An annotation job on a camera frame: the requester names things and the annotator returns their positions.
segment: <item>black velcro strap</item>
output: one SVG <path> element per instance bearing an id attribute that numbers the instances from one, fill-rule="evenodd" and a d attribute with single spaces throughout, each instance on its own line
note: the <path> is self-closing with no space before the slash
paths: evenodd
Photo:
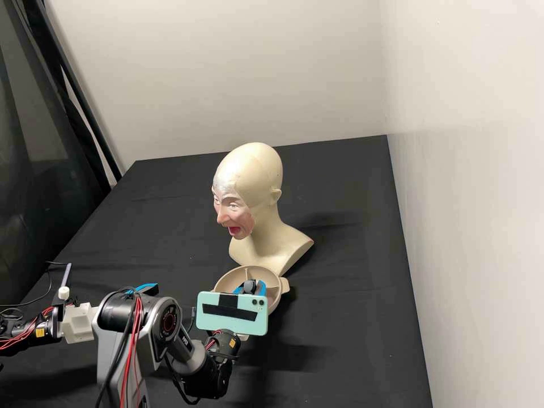
<path id="1" fill-rule="evenodd" d="M 232 294 L 219 294 L 219 306 L 237 308 L 238 307 L 238 295 Z"/>
<path id="2" fill-rule="evenodd" d="M 234 317 L 242 320 L 255 321 L 257 312 L 233 308 L 229 306 L 202 304 L 202 311 L 207 315 Z"/>

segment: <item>mannequin ear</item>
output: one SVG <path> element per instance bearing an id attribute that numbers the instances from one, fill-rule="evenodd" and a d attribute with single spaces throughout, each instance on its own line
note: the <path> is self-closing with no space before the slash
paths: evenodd
<path id="1" fill-rule="evenodd" d="M 276 204 L 281 196 L 282 196 L 282 191 L 280 189 L 272 189 L 270 204 L 271 205 Z"/>

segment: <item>mint green phone case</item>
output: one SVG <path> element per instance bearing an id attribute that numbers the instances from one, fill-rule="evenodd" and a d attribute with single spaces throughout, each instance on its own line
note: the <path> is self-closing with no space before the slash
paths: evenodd
<path id="1" fill-rule="evenodd" d="M 200 292 L 196 325 L 201 330 L 232 330 L 236 334 L 265 335 L 268 331 L 266 296 Z"/>

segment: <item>bowl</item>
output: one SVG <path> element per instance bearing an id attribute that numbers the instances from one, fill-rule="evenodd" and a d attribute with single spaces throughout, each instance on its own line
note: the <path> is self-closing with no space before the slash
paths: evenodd
<path id="1" fill-rule="evenodd" d="M 268 314 L 278 306 L 282 295 L 289 292 L 289 281 L 286 278 L 279 277 L 271 270 L 257 265 L 243 265 L 230 270 L 219 278 L 212 292 L 232 293 L 248 279 L 260 279 L 265 282 Z"/>

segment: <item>blue clip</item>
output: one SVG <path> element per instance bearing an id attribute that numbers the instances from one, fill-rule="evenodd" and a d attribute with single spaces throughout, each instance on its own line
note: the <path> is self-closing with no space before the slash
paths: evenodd
<path id="1" fill-rule="evenodd" d="M 257 288 L 255 289 L 255 295 L 257 296 L 266 296 L 266 284 L 262 280 L 256 280 Z M 235 295 L 244 294 L 244 282 L 236 289 L 232 291 Z"/>
<path id="2" fill-rule="evenodd" d="M 137 288 L 134 288 L 134 289 L 136 290 L 136 292 L 139 292 L 139 291 L 144 290 L 145 288 L 152 288 L 152 287 L 155 287 L 157 285 L 158 285 L 158 283 L 144 283 L 144 284 L 141 284 L 140 286 L 138 286 Z M 129 289 L 125 293 L 131 294 L 132 290 Z"/>

